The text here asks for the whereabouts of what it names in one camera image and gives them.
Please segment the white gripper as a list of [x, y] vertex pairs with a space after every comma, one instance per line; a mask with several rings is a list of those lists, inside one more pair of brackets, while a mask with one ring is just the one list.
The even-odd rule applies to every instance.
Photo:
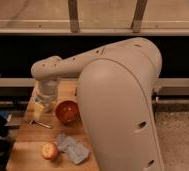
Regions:
[[57, 80], [41, 80], [37, 83], [36, 98], [40, 102], [34, 103], [33, 119], [39, 121], [44, 112], [44, 105], [51, 104], [57, 99], [58, 81]]

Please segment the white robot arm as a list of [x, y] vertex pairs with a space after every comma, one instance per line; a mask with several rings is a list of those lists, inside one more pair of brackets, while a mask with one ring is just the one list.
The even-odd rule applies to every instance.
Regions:
[[78, 79], [80, 116], [100, 171], [164, 171], [152, 109], [161, 68], [157, 46], [137, 37], [40, 60], [31, 74], [44, 103], [56, 99], [59, 78]]

